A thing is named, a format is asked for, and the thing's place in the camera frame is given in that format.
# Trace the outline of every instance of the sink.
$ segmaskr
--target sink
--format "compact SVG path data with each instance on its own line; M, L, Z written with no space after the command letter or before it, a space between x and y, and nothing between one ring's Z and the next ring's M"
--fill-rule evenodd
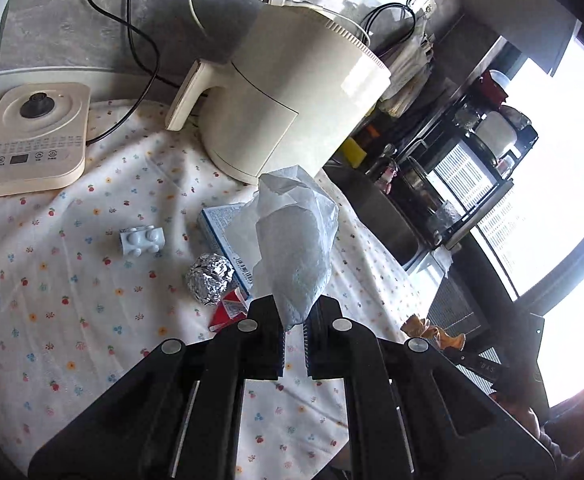
M424 245L405 216L363 173L344 166L325 166L323 170L341 189L358 219L407 269Z

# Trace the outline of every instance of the white power cord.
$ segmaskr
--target white power cord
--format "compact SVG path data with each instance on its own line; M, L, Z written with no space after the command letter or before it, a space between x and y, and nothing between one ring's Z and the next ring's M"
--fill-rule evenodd
M207 31L203 27L201 21L198 19L197 12L194 10L194 4L192 3L192 0L187 0L187 4L189 5L189 13L192 15L192 19L198 25L198 28L201 30L201 32L203 32L204 37L208 38L209 36L207 35Z
M317 12L326 12L328 14L338 16L339 18L342 18L343 20L346 20L356 25L358 30L360 30L363 33L363 37L367 40L367 46L370 46L370 44L372 43L369 34L366 33L365 29L358 25L357 22L351 20L347 16L343 16L342 14L334 12L333 10L326 9L325 7L322 7L320 5L312 4L310 2L295 2L294 0L263 0L263 2L275 7L305 7L306 9L316 10Z

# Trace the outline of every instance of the aluminum foil ball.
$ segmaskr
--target aluminum foil ball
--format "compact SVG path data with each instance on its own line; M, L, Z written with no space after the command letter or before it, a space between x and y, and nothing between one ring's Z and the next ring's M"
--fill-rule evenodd
M187 271L185 282L195 298L204 305L218 303L232 281L234 269L220 254L201 254Z

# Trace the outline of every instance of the floral tablecloth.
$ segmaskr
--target floral tablecloth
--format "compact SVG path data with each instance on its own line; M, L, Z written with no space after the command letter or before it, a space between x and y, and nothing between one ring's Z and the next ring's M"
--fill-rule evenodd
M92 104L88 136L130 102ZM32 455L163 339L213 336L213 311L182 274L207 251L196 218L204 206L247 202L254 187L208 160L198 131L163 130L164 105L146 102L87 150L83 176L62 190L0 198L0 446L26 471ZM325 294L377 336L422 312L405 271L339 203L339 231ZM123 257L118 230L163 227L158 254ZM347 442L340 380L307 377L302 327L287 334L285 374L248 381L236 478L309 479Z

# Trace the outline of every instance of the white plastic bag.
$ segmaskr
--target white plastic bag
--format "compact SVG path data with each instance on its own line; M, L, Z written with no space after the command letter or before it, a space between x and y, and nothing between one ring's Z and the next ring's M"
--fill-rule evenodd
M339 209L301 167L259 178L259 191L225 230L252 272L250 294L274 295L285 330L302 323L325 290Z
M405 110L407 110L416 98L421 93L421 90L427 83L432 68L430 65L425 65L419 73L408 81L395 95L381 101L378 104L378 109L384 111L388 115L398 118L401 117Z
M423 38L427 19L421 16L408 41L399 44L394 50L383 56L382 61L390 70L390 86L381 95L381 101L395 95L428 62L429 45Z

